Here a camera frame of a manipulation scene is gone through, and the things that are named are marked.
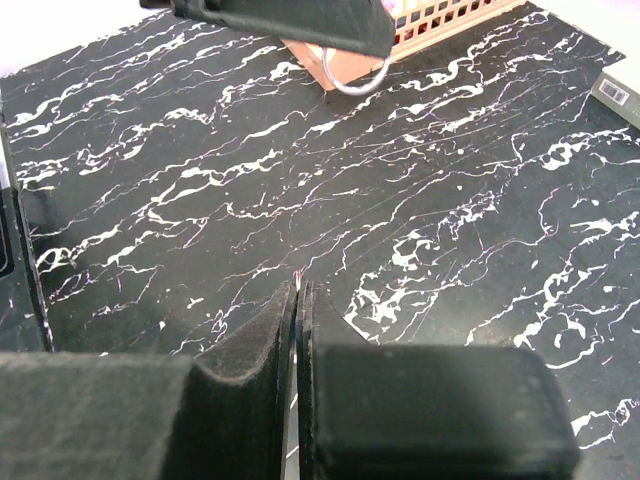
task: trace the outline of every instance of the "black marble surface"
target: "black marble surface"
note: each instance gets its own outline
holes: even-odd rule
[[[4,79],[55,345],[198,355],[302,270],[372,342],[534,349],[578,478],[637,478],[640,133],[589,97],[619,58],[527,5],[352,99],[160,16]]]

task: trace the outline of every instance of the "key ring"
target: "key ring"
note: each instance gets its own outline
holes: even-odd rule
[[[390,63],[391,57],[385,58],[384,62],[382,63],[382,68],[380,68],[376,76],[369,83],[367,83],[366,85],[352,87],[349,85],[344,85],[342,82],[339,82],[335,79],[335,77],[331,73],[331,70],[329,69],[329,50],[326,47],[322,49],[322,66],[324,67],[324,74],[327,76],[333,86],[336,87],[336,89],[346,95],[351,95],[352,97],[366,95],[367,93],[371,93],[376,88],[378,88],[378,86],[384,80],[384,77],[387,75]]]

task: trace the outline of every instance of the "wooden crate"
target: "wooden crate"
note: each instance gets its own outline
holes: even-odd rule
[[[396,24],[391,61],[423,50],[441,40],[522,5],[526,0],[397,0],[391,11]],[[284,40],[298,61],[325,90],[335,86],[324,74],[322,49],[308,43]],[[336,80],[347,84],[382,66],[379,58],[342,50],[329,50],[328,66]]]

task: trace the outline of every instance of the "black foam pad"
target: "black foam pad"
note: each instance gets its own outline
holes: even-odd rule
[[[295,298],[199,360],[0,355],[0,478],[281,478]]]

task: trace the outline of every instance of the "white label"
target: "white label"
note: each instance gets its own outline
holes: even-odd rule
[[[606,79],[602,81],[602,84],[600,85],[600,91],[621,107],[629,98],[629,92],[621,89],[620,87],[614,85]]]

